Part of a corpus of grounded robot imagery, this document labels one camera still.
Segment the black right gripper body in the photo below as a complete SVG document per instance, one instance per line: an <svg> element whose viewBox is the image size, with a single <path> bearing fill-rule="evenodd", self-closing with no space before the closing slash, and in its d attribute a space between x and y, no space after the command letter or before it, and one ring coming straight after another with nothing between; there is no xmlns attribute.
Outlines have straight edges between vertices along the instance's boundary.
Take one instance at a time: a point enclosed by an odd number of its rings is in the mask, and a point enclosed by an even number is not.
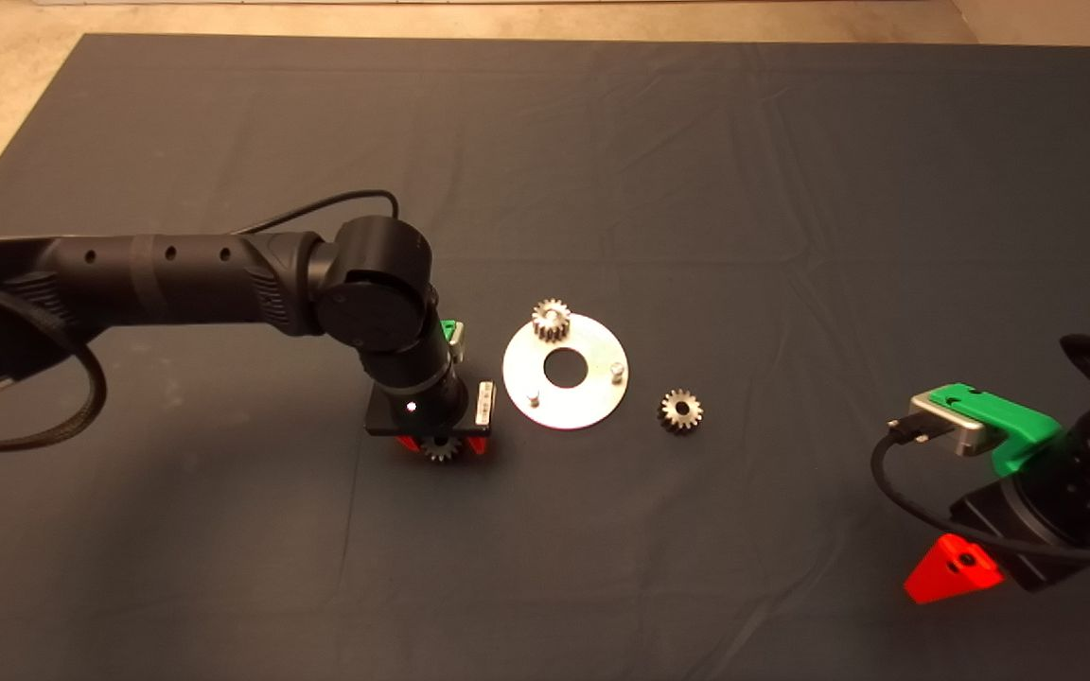
<svg viewBox="0 0 1090 681"><path fill-rule="evenodd" d="M966 492L950 518L1036 548L1090 550L1090 411L1015 473Z"/></svg>

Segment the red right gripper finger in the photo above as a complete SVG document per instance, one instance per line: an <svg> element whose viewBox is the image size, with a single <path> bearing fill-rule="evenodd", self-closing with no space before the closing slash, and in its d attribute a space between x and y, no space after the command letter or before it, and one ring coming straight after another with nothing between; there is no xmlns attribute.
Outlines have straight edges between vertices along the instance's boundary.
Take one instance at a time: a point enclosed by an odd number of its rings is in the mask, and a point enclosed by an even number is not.
<svg viewBox="0 0 1090 681"><path fill-rule="evenodd" d="M1003 583L1000 566L977 543L959 535L940 535L905 577L904 589L915 603L957 598Z"/></svg>

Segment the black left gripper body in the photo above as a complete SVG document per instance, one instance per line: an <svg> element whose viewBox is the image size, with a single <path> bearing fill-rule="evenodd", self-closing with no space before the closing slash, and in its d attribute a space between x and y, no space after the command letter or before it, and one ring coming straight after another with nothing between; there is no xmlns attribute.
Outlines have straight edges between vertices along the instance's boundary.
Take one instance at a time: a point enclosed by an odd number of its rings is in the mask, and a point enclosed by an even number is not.
<svg viewBox="0 0 1090 681"><path fill-rule="evenodd" d="M488 437L493 424L493 384L441 380L426 391L397 393L373 385L366 431L377 437Z"/></svg>

